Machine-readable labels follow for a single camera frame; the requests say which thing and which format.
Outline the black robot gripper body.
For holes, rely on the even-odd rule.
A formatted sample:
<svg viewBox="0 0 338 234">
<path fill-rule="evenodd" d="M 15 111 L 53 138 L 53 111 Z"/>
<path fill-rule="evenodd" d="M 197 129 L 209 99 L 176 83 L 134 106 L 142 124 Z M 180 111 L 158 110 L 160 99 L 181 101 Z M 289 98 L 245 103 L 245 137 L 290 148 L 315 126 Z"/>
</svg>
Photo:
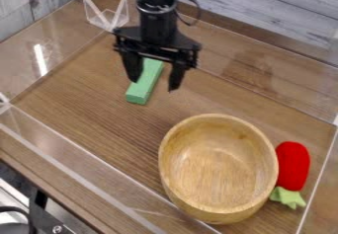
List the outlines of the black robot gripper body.
<svg viewBox="0 0 338 234">
<path fill-rule="evenodd" d="M 115 28 L 115 49 L 121 53 L 132 51 L 149 58 L 168 61 L 172 64 L 181 61 L 186 70 L 197 67 L 201 44 L 178 29 L 177 9 L 140 8 L 141 23 L 134 26 Z"/>
</svg>

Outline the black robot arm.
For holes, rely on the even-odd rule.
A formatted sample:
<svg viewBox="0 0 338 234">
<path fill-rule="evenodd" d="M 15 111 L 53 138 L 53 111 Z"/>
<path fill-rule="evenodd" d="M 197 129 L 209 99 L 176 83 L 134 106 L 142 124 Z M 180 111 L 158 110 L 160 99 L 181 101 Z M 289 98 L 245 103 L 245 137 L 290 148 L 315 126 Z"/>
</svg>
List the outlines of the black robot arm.
<svg viewBox="0 0 338 234">
<path fill-rule="evenodd" d="M 192 1 L 201 8 L 197 0 Z M 185 72 L 198 65 L 198 52 L 202 44 L 178 29 L 178 20 L 190 27 L 201 19 L 197 13 L 194 22 L 188 22 L 177 10 L 178 0 L 137 0 L 141 25 L 115 28 L 114 44 L 119 52 L 129 79 L 138 82 L 144 73 L 145 58 L 158 59 L 172 64 L 169 91 L 180 88 Z"/>
</svg>

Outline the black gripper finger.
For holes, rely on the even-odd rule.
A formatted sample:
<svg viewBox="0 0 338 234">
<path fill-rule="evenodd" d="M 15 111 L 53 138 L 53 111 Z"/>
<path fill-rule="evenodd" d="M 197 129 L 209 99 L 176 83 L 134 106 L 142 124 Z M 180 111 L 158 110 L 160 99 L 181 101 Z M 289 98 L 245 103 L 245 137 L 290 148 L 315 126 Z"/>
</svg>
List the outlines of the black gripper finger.
<svg viewBox="0 0 338 234">
<path fill-rule="evenodd" d="M 180 88 L 186 72 L 186 64 L 181 61 L 172 65 L 172 72 L 169 76 L 169 91 L 174 91 Z"/>
<path fill-rule="evenodd" d="M 144 73 L 144 58 L 141 54 L 132 51 L 123 51 L 122 59 L 130 80 L 138 82 Z"/>
</svg>

